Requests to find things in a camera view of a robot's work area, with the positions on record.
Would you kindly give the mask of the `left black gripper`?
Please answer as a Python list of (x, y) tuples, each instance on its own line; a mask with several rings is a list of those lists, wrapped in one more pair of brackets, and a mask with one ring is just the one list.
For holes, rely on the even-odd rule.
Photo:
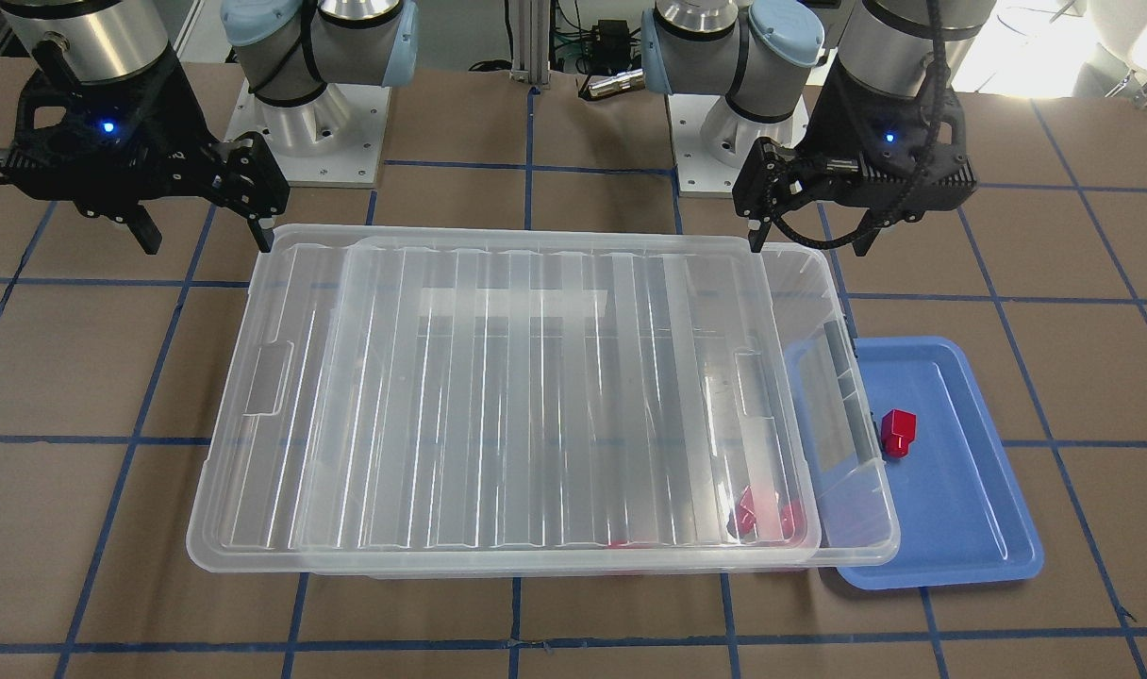
[[(966, 149), (960, 100), (935, 81), (928, 69), (910, 96), (896, 96), (871, 89), (837, 67), (790, 157), (777, 153), (768, 138), (755, 141), (733, 186), (734, 209), (749, 219), (752, 253), (760, 253), (768, 239), (768, 218), (762, 216), (809, 201), (883, 211), (902, 196), (919, 159), (924, 162), (922, 184), (902, 203), (898, 218), (961, 206), (977, 190), (978, 177)], [(855, 257), (871, 253), (887, 227), (885, 214), (863, 214), (851, 243)]]

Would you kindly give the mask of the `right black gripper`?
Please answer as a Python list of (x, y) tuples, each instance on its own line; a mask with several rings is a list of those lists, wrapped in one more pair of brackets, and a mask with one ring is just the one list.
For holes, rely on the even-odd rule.
[(106, 81), (73, 75), (68, 50), (52, 42), (36, 46), (36, 64), (0, 166), (11, 185), (125, 220), (148, 257), (163, 236), (141, 203), (200, 197), (249, 220), (255, 245), (271, 253), (289, 182), (258, 133), (231, 142), (211, 133), (173, 48)]

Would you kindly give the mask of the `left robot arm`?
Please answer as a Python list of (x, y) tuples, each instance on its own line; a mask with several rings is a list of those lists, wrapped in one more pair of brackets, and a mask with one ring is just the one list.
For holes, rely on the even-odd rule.
[(978, 189), (953, 89), (991, 1), (857, 1), (798, 143), (790, 120), (827, 44), (799, 1), (657, 1), (640, 25), (647, 89), (715, 96), (707, 136), (738, 167), (729, 196), (759, 251), (790, 243), (858, 257), (881, 232), (955, 211)]

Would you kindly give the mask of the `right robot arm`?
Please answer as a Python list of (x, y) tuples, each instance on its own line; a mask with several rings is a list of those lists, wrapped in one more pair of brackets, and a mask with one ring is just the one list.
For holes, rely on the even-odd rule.
[(418, 65), (414, 1), (224, 1), (266, 124), (221, 141), (151, 1), (0, 1), (0, 13), (38, 67), (0, 181), (120, 224), (148, 255), (162, 233), (145, 203), (181, 196), (234, 212), (267, 253), (291, 193), (280, 159), (343, 138), (341, 86), (396, 89)]

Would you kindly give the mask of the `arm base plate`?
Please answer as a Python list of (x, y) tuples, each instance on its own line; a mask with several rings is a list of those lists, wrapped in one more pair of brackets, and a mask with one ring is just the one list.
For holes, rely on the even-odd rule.
[(723, 95), (668, 95), (670, 141), (682, 197), (729, 198), (754, 141), (772, 139), (793, 149), (806, 133), (809, 111), (801, 96), (788, 119), (759, 124), (734, 111)]
[(329, 83), (313, 102), (276, 108), (259, 102), (245, 83), (225, 130), (233, 141), (256, 132), (294, 188), (373, 189), (395, 89)]

